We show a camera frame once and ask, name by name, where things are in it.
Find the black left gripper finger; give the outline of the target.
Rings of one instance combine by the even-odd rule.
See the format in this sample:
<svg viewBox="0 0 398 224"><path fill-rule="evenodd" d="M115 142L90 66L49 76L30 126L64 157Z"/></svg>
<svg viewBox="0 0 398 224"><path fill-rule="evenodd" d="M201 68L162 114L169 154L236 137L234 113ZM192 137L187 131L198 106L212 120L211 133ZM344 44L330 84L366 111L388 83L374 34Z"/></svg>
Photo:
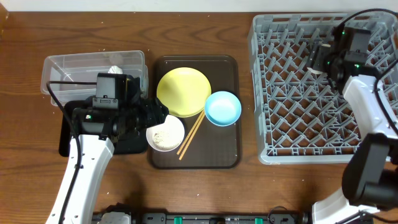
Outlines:
<svg viewBox="0 0 398 224"><path fill-rule="evenodd" d="M156 116L167 116L169 114L169 109L158 98L146 99L146 103Z"/></svg>
<svg viewBox="0 0 398 224"><path fill-rule="evenodd" d="M168 114L150 114L146 117L145 128L151 128L165 123Z"/></svg>

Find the pale green cup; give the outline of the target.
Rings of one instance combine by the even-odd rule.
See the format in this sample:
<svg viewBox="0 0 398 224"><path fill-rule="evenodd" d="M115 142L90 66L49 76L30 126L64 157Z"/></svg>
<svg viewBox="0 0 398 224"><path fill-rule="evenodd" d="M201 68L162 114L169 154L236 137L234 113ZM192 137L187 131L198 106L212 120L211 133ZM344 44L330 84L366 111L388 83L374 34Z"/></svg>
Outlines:
<svg viewBox="0 0 398 224"><path fill-rule="evenodd" d="M314 74L325 73L324 59L330 53L329 44L317 44L313 47L309 60L307 62L307 68Z"/></svg>

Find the white tissue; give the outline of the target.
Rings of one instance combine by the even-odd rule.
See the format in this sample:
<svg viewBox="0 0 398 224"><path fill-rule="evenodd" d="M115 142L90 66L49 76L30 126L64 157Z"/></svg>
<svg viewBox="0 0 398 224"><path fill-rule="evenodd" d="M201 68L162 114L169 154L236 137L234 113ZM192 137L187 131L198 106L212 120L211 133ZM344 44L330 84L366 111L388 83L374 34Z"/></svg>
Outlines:
<svg viewBox="0 0 398 224"><path fill-rule="evenodd" d="M112 74L123 74L123 70L116 65L113 65L109 70L108 73Z"/></svg>

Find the blue bowl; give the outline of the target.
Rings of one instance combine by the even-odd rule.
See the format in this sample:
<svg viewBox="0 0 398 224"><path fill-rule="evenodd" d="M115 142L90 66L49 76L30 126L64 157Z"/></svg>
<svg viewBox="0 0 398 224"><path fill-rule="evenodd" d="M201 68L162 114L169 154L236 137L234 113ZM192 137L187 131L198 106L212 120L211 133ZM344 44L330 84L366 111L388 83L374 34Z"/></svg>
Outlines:
<svg viewBox="0 0 398 224"><path fill-rule="evenodd" d="M227 127L240 118L242 106L239 98L228 91L217 91L205 102L205 116L215 126Z"/></svg>

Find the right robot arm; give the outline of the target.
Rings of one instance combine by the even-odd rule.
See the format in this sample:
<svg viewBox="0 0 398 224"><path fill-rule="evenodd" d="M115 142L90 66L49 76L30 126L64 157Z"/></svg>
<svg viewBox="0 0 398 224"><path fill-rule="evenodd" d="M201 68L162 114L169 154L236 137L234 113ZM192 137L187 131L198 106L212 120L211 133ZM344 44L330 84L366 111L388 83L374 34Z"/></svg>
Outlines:
<svg viewBox="0 0 398 224"><path fill-rule="evenodd" d="M397 164L397 117L382 92L381 74L365 64L363 53L332 52L316 45L309 70L325 73L354 114L361 144L343 172L341 188L313 204L306 223L349 223L397 207L397 171L385 169L386 159Z"/></svg>

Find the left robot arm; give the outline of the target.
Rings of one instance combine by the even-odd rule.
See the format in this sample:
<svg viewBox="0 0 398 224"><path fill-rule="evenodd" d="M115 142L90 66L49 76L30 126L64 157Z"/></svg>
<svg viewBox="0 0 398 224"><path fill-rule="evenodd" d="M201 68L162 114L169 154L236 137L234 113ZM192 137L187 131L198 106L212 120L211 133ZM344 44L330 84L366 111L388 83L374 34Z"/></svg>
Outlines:
<svg viewBox="0 0 398 224"><path fill-rule="evenodd" d="M164 123L168 114L157 98L117 109L74 109L68 119L72 134L68 164L47 223L90 223L115 144L125 134Z"/></svg>

